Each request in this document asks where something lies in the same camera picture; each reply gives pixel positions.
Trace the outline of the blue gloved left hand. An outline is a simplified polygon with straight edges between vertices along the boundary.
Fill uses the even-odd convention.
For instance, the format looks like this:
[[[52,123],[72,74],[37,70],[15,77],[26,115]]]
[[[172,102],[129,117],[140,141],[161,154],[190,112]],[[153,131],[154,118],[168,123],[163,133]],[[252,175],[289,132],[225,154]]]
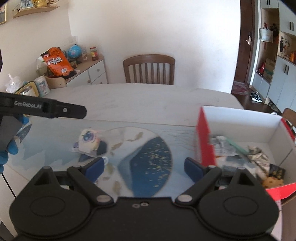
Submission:
[[[4,172],[4,165],[8,162],[9,154],[16,155],[19,149],[18,146],[13,139],[9,142],[5,151],[1,151],[1,162],[0,162],[0,172],[1,174]]]

